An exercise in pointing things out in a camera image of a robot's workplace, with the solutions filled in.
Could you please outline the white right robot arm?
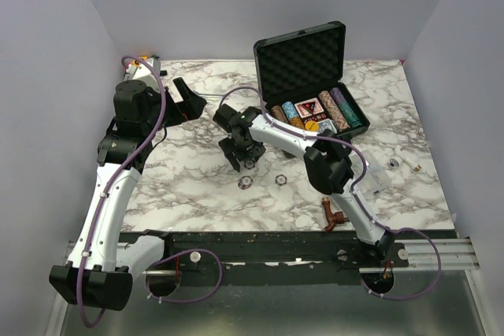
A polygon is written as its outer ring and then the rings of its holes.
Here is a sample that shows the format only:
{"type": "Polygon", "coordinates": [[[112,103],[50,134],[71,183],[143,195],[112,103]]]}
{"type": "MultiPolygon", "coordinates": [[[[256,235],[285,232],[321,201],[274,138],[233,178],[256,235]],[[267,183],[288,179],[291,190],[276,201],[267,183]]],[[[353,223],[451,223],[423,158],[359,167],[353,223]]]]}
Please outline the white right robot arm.
{"type": "Polygon", "coordinates": [[[358,189],[358,179],[351,168],[350,143],[337,140],[331,131],[319,135],[270,120],[254,107],[240,113],[221,105],[213,122],[228,134],[219,141],[219,147],[237,172],[246,163],[257,162],[265,153],[265,145],[301,159],[310,185],[330,197],[353,225],[363,244],[364,261],[378,267],[389,260],[395,237],[378,220],[358,189]]]}

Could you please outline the black triangular all-in button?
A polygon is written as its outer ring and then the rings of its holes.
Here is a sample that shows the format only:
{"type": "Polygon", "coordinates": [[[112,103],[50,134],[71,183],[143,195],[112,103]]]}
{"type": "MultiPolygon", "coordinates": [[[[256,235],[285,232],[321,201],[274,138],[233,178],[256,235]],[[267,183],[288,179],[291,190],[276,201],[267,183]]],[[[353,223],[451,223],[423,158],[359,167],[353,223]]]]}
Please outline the black triangular all-in button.
{"type": "Polygon", "coordinates": [[[298,103],[299,108],[302,110],[302,114],[314,115],[321,113],[323,109],[321,104],[317,99],[312,99],[306,102],[298,103]]]}

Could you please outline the blue ten poker chip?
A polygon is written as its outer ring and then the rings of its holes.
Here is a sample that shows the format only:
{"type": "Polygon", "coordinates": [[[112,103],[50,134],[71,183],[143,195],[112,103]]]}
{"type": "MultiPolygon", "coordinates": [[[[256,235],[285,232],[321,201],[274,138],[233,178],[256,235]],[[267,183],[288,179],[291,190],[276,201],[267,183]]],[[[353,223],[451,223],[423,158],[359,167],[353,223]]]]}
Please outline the blue ten poker chip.
{"type": "Polygon", "coordinates": [[[275,177],[275,184],[277,186],[284,186],[287,184],[287,177],[283,174],[279,174],[275,177]]]}
{"type": "Polygon", "coordinates": [[[249,175],[242,176],[238,181],[238,188],[241,190],[247,190],[251,187],[252,183],[253,180],[249,175]]]}
{"type": "Polygon", "coordinates": [[[247,169],[252,169],[255,167],[255,163],[253,161],[247,161],[245,164],[244,164],[245,168],[247,169]]]}

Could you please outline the yellow big blind button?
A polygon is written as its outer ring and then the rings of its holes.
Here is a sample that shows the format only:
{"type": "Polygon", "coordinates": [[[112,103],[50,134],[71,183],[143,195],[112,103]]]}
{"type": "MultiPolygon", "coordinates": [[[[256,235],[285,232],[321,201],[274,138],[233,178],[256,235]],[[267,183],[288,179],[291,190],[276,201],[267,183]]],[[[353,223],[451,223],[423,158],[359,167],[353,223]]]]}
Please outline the yellow big blind button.
{"type": "Polygon", "coordinates": [[[319,126],[318,122],[313,121],[313,120],[308,120],[305,122],[305,129],[307,131],[317,132],[317,131],[319,131],[320,126],[319,126]]]}

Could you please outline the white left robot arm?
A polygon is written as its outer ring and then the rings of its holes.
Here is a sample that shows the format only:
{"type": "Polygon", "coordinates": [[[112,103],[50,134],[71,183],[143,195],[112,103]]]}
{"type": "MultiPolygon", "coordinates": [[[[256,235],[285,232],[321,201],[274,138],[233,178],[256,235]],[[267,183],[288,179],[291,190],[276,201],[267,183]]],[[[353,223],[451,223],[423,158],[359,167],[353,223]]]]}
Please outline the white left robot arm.
{"type": "Polygon", "coordinates": [[[173,83],[179,102],[142,80],[116,86],[115,115],[98,144],[97,179],[84,226],[67,261],[49,274],[51,286],[71,305],[120,311],[145,269],[165,269],[174,261],[175,251],[162,231],[144,231],[129,247],[118,245],[132,191],[154,149],[149,135],[197,120],[206,106],[183,78],[173,83]]]}

